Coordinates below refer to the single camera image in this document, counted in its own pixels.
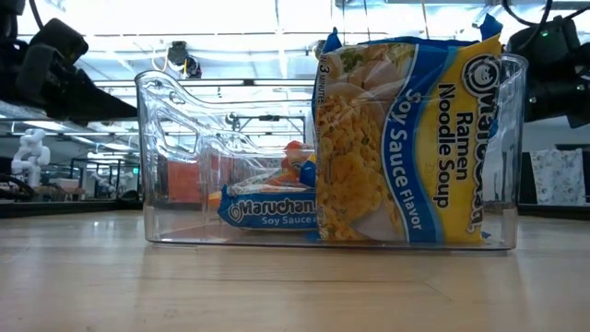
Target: maruchan logo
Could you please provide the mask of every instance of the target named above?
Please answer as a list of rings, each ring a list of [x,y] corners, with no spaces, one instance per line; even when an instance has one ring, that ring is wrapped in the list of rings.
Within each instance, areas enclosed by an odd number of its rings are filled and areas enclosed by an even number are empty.
[[[492,54],[482,54],[470,59],[463,68],[466,90],[478,100],[476,121],[475,170],[476,187],[471,202],[471,220],[466,231],[475,232],[483,223],[483,163],[486,157],[490,127],[496,110],[496,93],[500,84],[500,62]]]
[[[473,95],[488,94],[498,87],[500,62],[492,54],[482,54],[469,60],[463,68],[463,81]]]
[[[257,202],[244,200],[231,205],[228,210],[230,218],[236,223],[242,222],[246,216],[273,216],[290,214],[315,213],[315,201],[291,200]]]

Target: maruchan ramen packet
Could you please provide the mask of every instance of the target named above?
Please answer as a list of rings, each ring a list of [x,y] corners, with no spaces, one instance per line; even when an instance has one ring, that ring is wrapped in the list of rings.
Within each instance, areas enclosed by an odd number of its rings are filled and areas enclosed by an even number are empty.
[[[241,229],[317,230],[315,191],[300,181],[302,165],[312,151],[312,146],[301,142],[288,143],[280,169],[224,185],[221,192],[209,196],[209,205],[217,203],[219,217]]]
[[[340,47],[315,89],[316,194],[326,241],[482,241],[481,173],[502,25],[482,42],[397,38]]]

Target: clear plastic bin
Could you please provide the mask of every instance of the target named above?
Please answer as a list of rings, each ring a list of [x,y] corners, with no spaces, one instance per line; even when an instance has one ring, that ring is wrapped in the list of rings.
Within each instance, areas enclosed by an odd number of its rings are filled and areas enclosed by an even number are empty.
[[[345,242],[326,243],[317,231],[255,231],[220,219],[211,196],[276,170],[285,151],[259,148],[227,121],[232,116],[284,115],[310,101],[211,103],[191,96],[173,78],[146,72],[136,78],[145,190],[146,239],[156,243],[260,246],[371,247],[443,250],[507,250],[516,246],[526,61],[504,54],[498,126],[484,162],[485,217],[480,244]],[[170,128],[176,125],[176,135]],[[306,131],[313,130],[308,125]],[[182,134],[182,144],[177,139]],[[309,137],[312,133],[302,133]]]

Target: wooden table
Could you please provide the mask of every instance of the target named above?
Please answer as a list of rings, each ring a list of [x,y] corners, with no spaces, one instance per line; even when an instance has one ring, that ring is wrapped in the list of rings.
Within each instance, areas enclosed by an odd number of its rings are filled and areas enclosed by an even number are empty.
[[[160,247],[138,212],[0,220],[0,331],[587,331],[590,223],[507,255]]]

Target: wooden tabletop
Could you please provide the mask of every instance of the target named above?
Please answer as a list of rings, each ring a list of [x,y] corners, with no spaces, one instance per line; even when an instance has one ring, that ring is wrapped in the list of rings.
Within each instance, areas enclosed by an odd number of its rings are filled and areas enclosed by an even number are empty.
[[[0,219],[0,331],[587,331],[590,222],[504,255],[161,247],[138,212]]]

